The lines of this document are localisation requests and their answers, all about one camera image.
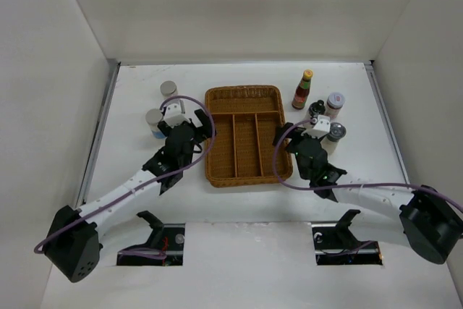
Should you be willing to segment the silver-lid blue label jar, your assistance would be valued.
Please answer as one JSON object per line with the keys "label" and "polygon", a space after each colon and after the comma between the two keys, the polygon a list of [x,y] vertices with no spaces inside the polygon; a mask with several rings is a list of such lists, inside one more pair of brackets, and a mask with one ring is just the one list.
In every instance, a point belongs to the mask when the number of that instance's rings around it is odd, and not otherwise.
{"label": "silver-lid blue label jar", "polygon": [[158,123],[162,120],[163,114],[160,109],[151,109],[145,115],[145,121],[148,123],[153,137],[156,139],[164,139],[166,137],[158,128]]}

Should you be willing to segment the black cap white bottle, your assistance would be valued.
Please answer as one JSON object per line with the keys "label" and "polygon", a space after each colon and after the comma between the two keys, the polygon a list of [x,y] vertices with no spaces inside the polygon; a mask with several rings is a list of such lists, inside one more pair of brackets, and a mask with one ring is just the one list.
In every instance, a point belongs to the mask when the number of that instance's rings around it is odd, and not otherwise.
{"label": "black cap white bottle", "polygon": [[318,100],[311,103],[306,113],[306,119],[308,120],[306,126],[309,128],[313,127],[318,120],[318,116],[324,115],[325,112],[326,108],[323,100]]}

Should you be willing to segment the red sauce bottle yellow cap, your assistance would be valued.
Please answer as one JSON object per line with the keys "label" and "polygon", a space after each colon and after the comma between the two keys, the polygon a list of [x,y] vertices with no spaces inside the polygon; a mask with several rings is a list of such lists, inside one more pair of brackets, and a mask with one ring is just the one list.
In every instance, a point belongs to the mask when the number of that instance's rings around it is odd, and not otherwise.
{"label": "red sauce bottle yellow cap", "polygon": [[297,110],[304,109],[310,94],[311,80],[313,78],[313,71],[306,69],[303,72],[299,85],[297,86],[294,97],[292,100],[292,107]]}

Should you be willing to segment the clear-lid pepper shaker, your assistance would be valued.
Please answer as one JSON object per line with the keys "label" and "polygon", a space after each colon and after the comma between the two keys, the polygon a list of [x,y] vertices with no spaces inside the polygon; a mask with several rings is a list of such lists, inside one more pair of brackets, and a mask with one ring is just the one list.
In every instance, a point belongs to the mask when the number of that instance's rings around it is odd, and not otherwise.
{"label": "clear-lid pepper shaker", "polygon": [[323,149],[331,155],[335,150],[339,141],[345,137],[347,133],[346,127],[338,122],[332,122],[329,133],[321,142]]}

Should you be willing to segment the silver-lid white blue jar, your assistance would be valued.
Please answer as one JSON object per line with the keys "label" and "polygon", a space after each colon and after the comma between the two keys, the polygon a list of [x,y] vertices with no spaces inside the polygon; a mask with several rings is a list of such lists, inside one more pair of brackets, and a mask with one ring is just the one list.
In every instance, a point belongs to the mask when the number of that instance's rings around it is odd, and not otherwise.
{"label": "silver-lid white blue jar", "polygon": [[[173,96],[177,96],[178,95],[177,85],[174,81],[171,81],[171,80],[164,81],[160,86],[160,92],[164,100],[167,100]],[[182,99],[180,98],[173,99],[173,100],[170,100],[164,103],[164,106],[170,106],[170,105],[179,106],[181,112],[185,114],[185,106],[184,106],[184,101]]]}

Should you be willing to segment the jar with red-white lid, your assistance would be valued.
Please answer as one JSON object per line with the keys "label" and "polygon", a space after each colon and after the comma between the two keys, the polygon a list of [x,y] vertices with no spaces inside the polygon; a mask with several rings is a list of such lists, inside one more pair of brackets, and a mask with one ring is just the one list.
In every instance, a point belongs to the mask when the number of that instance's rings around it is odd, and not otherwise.
{"label": "jar with red-white lid", "polygon": [[325,115],[331,120],[337,118],[341,108],[344,106],[345,97],[340,92],[332,92],[326,99]]}

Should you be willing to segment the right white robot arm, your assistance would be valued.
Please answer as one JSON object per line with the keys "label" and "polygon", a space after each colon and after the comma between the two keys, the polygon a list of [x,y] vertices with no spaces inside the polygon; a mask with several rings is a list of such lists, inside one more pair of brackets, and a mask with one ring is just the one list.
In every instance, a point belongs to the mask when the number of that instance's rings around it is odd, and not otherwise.
{"label": "right white robot arm", "polygon": [[333,225],[315,227],[318,252],[346,259],[377,242],[402,245],[421,258],[446,262],[462,240],[462,206],[426,185],[369,183],[328,161],[321,141],[300,124],[276,127],[274,150],[295,156],[304,188],[320,199],[351,205]]}

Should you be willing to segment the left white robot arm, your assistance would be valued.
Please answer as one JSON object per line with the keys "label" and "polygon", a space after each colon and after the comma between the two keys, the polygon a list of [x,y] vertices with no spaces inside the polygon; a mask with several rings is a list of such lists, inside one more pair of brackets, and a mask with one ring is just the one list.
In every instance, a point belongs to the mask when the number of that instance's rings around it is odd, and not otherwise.
{"label": "left white robot arm", "polygon": [[164,145],[125,183],[80,208],[60,208],[35,253],[45,255],[72,283],[88,276],[100,260],[105,233],[137,213],[146,213],[155,195],[166,193],[198,163],[194,154],[208,153],[201,144],[215,139],[213,117],[207,109],[195,110],[195,116],[200,126],[187,119],[175,126],[163,123]]}

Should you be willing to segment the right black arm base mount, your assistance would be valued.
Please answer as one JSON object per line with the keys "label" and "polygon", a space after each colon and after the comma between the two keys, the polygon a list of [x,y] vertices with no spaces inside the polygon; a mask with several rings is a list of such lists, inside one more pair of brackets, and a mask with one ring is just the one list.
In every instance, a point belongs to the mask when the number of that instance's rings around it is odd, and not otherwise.
{"label": "right black arm base mount", "polygon": [[349,230],[358,209],[349,209],[338,221],[312,224],[315,262],[318,266],[382,266],[376,241],[359,241]]}

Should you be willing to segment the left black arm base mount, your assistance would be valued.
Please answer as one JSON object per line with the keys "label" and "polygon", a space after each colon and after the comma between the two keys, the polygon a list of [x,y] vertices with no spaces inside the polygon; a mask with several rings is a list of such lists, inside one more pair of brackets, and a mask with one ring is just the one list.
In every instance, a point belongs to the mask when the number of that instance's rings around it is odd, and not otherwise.
{"label": "left black arm base mount", "polygon": [[118,266],[182,266],[184,261],[185,224],[164,224],[149,211],[137,216],[151,228],[148,239],[118,252]]}

